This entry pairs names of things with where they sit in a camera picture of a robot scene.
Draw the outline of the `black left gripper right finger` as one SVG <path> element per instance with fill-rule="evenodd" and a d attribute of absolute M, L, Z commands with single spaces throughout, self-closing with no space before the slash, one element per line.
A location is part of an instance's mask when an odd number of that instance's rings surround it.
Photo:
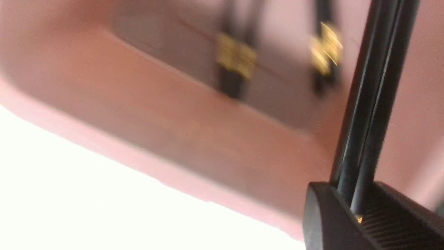
<path fill-rule="evenodd" d="M 369 250 L 442 250 L 443 218 L 383 182 L 360 195 L 360 228 Z"/>

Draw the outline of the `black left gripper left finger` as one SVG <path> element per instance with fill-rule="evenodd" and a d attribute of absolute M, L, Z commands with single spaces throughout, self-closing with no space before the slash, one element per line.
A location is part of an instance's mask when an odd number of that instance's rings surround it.
<path fill-rule="evenodd" d="M 307 250 L 377 250 L 338 192 L 326 182 L 310 182 L 303 216 Z"/>

